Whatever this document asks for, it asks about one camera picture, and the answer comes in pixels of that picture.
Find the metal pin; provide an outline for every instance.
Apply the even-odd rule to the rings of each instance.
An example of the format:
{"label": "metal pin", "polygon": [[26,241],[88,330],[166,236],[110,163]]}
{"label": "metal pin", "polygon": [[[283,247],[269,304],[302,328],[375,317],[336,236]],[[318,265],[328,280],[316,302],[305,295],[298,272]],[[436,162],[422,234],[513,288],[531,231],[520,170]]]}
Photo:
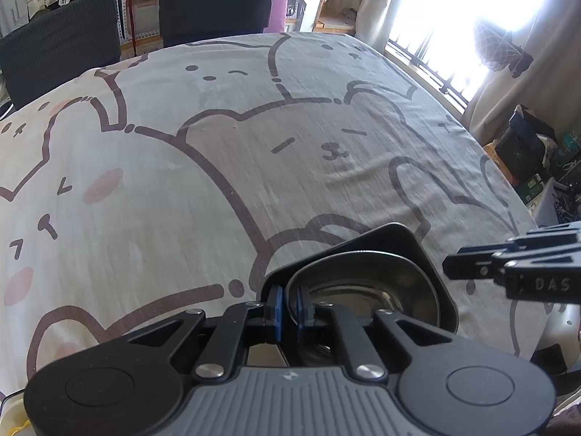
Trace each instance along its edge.
{"label": "metal pin", "polygon": [[385,370],[375,364],[361,364],[355,372],[366,380],[374,380],[385,375]]}
{"label": "metal pin", "polygon": [[196,375],[202,378],[218,378],[224,375],[224,368],[220,364],[202,364],[196,367]]}

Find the metal bowl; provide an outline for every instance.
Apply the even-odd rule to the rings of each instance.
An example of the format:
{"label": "metal bowl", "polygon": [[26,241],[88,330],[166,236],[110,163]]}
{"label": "metal bowl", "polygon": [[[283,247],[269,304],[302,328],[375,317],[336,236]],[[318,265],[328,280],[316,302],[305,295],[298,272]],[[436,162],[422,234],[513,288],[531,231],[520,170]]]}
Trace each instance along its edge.
{"label": "metal bowl", "polygon": [[[433,326],[440,324],[440,304],[434,286],[411,260],[373,250],[349,251],[324,257],[296,272],[286,289],[287,309],[296,322],[296,291],[309,288],[311,300],[347,306],[356,316],[371,318],[380,309],[402,313]],[[307,365],[332,359],[325,346],[299,346]]]}

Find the pink fabric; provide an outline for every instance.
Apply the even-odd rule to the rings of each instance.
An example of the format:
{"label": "pink fabric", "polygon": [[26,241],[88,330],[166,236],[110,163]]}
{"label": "pink fabric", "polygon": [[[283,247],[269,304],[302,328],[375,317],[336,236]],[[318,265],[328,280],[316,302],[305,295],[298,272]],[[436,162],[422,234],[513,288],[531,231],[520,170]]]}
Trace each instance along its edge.
{"label": "pink fabric", "polygon": [[263,32],[283,32],[285,30],[287,1],[288,0],[272,0],[270,4],[268,27],[265,28]]}

